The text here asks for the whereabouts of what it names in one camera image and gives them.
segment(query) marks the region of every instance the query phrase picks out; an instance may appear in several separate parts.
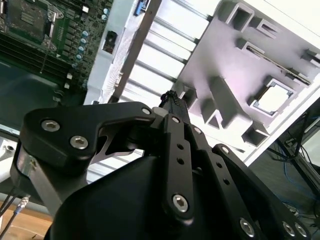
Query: green circuit board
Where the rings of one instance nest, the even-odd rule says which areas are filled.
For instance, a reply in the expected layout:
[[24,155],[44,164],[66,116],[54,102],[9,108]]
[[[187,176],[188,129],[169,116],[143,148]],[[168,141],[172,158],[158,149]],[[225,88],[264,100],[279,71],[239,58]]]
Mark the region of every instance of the green circuit board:
[[113,0],[0,4],[0,60],[85,91]]

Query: cpu chip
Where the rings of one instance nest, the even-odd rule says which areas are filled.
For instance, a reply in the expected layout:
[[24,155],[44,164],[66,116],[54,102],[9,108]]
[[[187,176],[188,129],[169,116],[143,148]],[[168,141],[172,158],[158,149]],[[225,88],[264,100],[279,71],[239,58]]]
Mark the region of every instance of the cpu chip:
[[6,25],[13,32],[30,41],[42,42],[48,20],[48,8],[42,2],[8,0]]

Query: wooden surface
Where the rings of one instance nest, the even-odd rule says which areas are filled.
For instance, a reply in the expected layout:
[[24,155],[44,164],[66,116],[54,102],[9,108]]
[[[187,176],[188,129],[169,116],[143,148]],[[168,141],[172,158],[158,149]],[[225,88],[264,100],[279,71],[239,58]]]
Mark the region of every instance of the wooden surface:
[[[13,215],[16,206],[12,205],[2,219],[1,231]],[[52,219],[49,215],[30,209],[23,209],[13,220],[3,240],[43,240]]]

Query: screw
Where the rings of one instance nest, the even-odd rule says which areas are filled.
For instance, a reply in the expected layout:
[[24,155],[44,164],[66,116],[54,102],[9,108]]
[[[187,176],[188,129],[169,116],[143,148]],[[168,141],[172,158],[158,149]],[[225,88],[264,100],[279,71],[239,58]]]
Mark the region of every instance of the screw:
[[251,224],[245,220],[244,218],[240,218],[240,226],[242,230],[250,237],[253,238],[255,236],[255,230],[251,226]]
[[147,115],[150,115],[150,114],[151,114],[150,110],[149,110],[149,109],[146,109],[146,108],[142,108],[142,112],[144,112],[144,113],[147,114]]
[[73,136],[70,139],[70,144],[75,149],[80,149],[80,150],[86,149],[89,145],[88,140],[83,136]]
[[30,165],[33,168],[33,170],[35,170],[37,168],[37,163],[36,160],[34,160],[33,158],[30,159]]
[[197,128],[196,126],[193,128],[198,134],[201,134],[201,130]]
[[229,150],[228,150],[228,148],[226,148],[225,146],[221,147],[221,149],[222,149],[226,154],[229,154]]
[[285,221],[282,222],[283,228],[284,230],[291,236],[294,237],[295,236],[295,231],[292,229],[292,227],[286,223]]
[[298,230],[298,232],[303,236],[303,237],[307,237],[307,232],[306,230],[303,229],[302,226],[300,226],[298,223],[295,223],[295,228]]
[[172,120],[175,121],[177,124],[180,123],[180,120],[176,118],[175,116],[172,117]]
[[44,120],[41,127],[48,132],[56,132],[60,129],[59,123],[54,120]]
[[172,201],[179,212],[185,213],[188,210],[188,202],[183,196],[176,194],[173,196]]
[[10,145],[5,146],[5,149],[7,149],[7,150],[10,151],[10,152],[12,152],[12,151],[15,150],[14,147],[13,147],[13,146],[10,146]]

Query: connector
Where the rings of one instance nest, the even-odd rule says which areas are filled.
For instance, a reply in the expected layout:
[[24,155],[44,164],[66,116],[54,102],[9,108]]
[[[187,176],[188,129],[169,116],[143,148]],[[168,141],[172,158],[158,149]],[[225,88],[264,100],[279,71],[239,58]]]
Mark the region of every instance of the connector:
[[13,211],[15,214],[20,213],[26,207],[29,202],[29,197],[30,196],[25,196],[20,200],[19,204],[16,206],[16,209]]
[[118,34],[116,32],[108,31],[102,49],[107,53],[112,54],[116,46],[117,38],[118,38]]

